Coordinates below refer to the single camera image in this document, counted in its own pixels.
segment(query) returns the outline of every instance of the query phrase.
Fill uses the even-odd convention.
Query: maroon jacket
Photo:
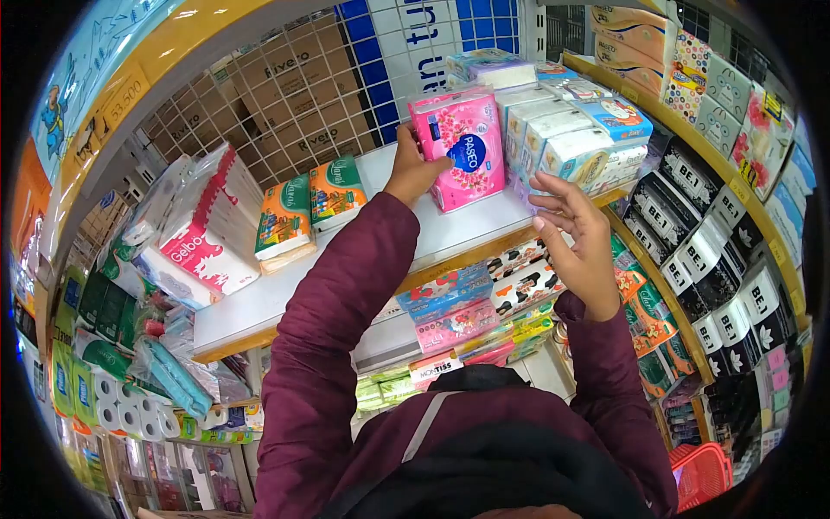
[[[385,477],[400,464],[434,393],[372,418],[353,444],[357,375],[349,352],[407,275],[419,232],[409,208],[378,193],[297,287],[262,384],[256,517],[312,517],[345,488]],[[670,517],[676,485],[623,311],[610,321],[583,321],[584,305],[570,292],[555,310],[568,325],[574,356],[577,395],[570,407],[530,387],[456,394],[444,402],[416,456],[479,424],[526,420],[607,452],[656,516]]]

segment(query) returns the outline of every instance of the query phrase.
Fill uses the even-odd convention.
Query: reflective stripe
[[[406,463],[415,457],[415,453],[418,448],[421,447],[424,437],[427,436],[429,426],[432,425],[432,421],[435,419],[436,415],[438,415],[438,410],[441,408],[441,404],[444,403],[444,399],[455,393],[461,393],[461,391],[447,391],[445,393],[436,394],[432,398],[432,402],[429,403],[427,410],[424,411],[424,414],[421,417],[421,422],[415,428],[412,439],[409,440],[407,450],[403,451],[403,459],[401,460],[401,463]]]

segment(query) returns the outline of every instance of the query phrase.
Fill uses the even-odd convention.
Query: person
[[[467,366],[370,419],[352,441],[349,352],[392,297],[420,231],[412,207],[452,166],[398,127],[392,175],[326,246],[277,325],[262,384],[256,507],[265,517],[670,517],[677,491],[646,401],[613,275],[608,220],[582,191],[536,174],[533,218],[569,288],[576,395],[511,368]],[[559,229],[569,233],[569,248]]]

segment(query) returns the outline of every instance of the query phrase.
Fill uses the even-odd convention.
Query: white shelf
[[[368,197],[372,198],[386,184],[392,173],[396,149],[397,145],[391,144],[355,160]],[[530,224],[530,212],[509,190],[449,214],[441,214],[429,195],[424,195],[418,200],[414,211],[421,223],[421,234],[410,272],[429,267]],[[214,350],[276,326],[286,311],[286,303],[294,295],[297,284],[337,232],[338,229],[333,229],[317,236],[318,252],[314,256],[291,263],[271,276],[263,276],[242,290],[197,312],[194,353]],[[393,327],[393,323],[398,323],[402,318],[409,321],[408,316],[399,316],[372,326],[360,344],[368,343],[374,334],[385,337],[387,327]],[[414,340],[411,323],[400,327],[406,328]],[[374,355],[361,345],[356,353],[365,351],[365,355]]]

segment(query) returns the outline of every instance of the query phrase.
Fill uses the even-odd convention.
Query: right hand
[[[585,303],[585,319],[611,319],[619,310],[620,298],[608,219],[582,189],[567,180],[537,172],[530,179],[530,187],[554,195],[530,195],[530,203],[544,208],[533,217],[533,226],[548,247],[554,271]],[[568,247],[560,229],[574,239],[573,247]]]

